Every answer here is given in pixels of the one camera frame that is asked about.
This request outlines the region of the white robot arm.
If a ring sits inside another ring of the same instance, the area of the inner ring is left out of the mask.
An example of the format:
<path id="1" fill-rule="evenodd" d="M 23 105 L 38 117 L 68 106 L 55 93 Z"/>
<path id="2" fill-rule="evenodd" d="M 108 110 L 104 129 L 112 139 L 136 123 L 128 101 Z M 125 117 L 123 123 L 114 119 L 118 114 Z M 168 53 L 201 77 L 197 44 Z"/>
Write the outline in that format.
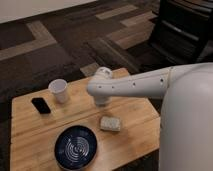
<path id="1" fill-rule="evenodd" d="M 87 92 L 98 106 L 111 97 L 160 99 L 159 171 L 213 171 L 213 62 L 121 78 L 100 67 Z"/>

